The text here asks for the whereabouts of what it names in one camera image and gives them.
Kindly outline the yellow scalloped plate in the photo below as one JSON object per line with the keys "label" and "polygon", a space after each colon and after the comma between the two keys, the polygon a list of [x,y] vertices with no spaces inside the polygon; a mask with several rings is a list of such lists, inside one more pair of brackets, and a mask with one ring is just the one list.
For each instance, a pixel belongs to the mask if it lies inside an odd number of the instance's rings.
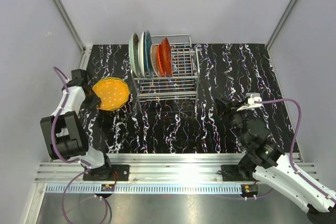
{"label": "yellow scalloped plate", "polygon": [[124,81],[98,81],[93,86],[93,91],[101,99],[101,106],[98,108],[103,111],[115,111],[122,108],[130,96],[129,86]]}

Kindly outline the light green flower plate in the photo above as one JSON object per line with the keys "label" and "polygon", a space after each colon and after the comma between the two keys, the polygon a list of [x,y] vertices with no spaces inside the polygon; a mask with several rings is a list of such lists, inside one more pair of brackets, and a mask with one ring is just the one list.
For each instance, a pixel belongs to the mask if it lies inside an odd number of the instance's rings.
{"label": "light green flower plate", "polygon": [[137,33],[133,33],[131,39],[129,41],[129,60],[131,65],[131,70],[136,75],[136,77],[140,77],[141,71],[139,67],[138,61],[138,44],[139,38]]}

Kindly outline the white plate teal rim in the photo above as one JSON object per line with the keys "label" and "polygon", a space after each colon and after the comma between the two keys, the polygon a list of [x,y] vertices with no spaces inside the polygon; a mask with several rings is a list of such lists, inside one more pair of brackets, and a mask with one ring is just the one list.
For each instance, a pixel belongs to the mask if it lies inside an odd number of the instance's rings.
{"label": "white plate teal rim", "polygon": [[138,44],[138,61],[139,61],[139,67],[140,67],[140,71],[141,71],[141,76],[145,77],[145,66],[144,66],[144,36],[145,36],[145,32],[143,32],[141,34],[140,40],[139,40],[139,44]]}

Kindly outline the dark teal plate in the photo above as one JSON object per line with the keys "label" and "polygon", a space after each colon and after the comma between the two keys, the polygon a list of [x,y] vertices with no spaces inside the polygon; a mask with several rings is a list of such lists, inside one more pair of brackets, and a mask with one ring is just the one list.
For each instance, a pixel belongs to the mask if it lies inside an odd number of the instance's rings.
{"label": "dark teal plate", "polygon": [[153,69],[151,64],[151,46],[151,35],[150,32],[146,30],[144,32],[144,67],[150,78],[153,77]]}

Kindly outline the cream plate with dark patch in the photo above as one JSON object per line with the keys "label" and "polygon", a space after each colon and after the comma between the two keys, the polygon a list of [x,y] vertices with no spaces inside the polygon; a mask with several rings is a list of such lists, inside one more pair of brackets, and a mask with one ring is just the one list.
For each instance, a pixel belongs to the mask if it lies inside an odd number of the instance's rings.
{"label": "cream plate with dark patch", "polygon": [[160,76],[160,71],[158,69],[158,63],[157,63],[157,46],[151,45],[151,51],[150,51],[150,59],[152,64],[152,69],[157,77]]}

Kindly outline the red-orange scalloped plate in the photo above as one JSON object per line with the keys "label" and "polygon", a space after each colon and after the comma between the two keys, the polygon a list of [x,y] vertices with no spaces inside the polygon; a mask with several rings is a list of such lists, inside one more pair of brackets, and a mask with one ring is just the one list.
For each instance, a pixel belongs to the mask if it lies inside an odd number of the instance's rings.
{"label": "red-orange scalloped plate", "polygon": [[158,65],[159,65],[160,77],[163,77],[164,71],[163,71],[162,62],[161,62],[161,45],[157,46],[156,55],[157,55],[157,60],[158,60]]}

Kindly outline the dark red scalloped plate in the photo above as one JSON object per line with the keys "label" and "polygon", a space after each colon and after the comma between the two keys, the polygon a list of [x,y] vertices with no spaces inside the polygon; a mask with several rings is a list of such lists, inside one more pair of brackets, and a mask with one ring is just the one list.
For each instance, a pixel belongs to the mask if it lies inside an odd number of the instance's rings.
{"label": "dark red scalloped plate", "polygon": [[173,75],[172,55],[171,55],[171,47],[167,37],[165,37],[161,43],[161,59],[165,76],[172,77]]}

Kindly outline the green scalloped plate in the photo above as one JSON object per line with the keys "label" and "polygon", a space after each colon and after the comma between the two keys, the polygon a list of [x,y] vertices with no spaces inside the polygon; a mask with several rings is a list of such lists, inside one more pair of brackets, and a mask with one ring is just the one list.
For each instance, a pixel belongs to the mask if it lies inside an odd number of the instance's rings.
{"label": "green scalloped plate", "polygon": [[101,79],[100,81],[108,81],[108,80],[123,81],[122,79],[117,78],[117,77],[107,77],[107,78]]}

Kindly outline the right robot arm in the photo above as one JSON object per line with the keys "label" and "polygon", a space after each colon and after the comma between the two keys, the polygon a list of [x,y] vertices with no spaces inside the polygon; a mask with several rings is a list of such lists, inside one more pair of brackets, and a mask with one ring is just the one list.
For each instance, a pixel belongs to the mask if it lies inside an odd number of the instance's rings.
{"label": "right robot arm", "polygon": [[248,110],[265,102],[258,93],[248,93],[243,102],[216,99],[217,115],[229,124],[245,152],[229,175],[263,182],[294,202],[311,223],[335,223],[335,191],[322,185],[293,161],[291,153],[273,142],[265,123],[250,117]]}

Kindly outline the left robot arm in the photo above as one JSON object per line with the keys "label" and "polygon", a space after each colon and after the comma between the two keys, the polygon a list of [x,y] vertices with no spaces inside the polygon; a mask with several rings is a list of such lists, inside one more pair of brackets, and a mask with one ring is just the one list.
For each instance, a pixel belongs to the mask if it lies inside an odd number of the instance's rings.
{"label": "left robot arm", "polygon": [[62,97],[55,111],[40,120],[50,158],[66,164],[78,163],[95,179],[110,179],[113,168],[107,154],[89,145],[78,118],[82,107],[92,109],[101,105],[101,99],[88,85],[87,72],[75,69],[69,79],[59,68],[53,70],[62,82]]}

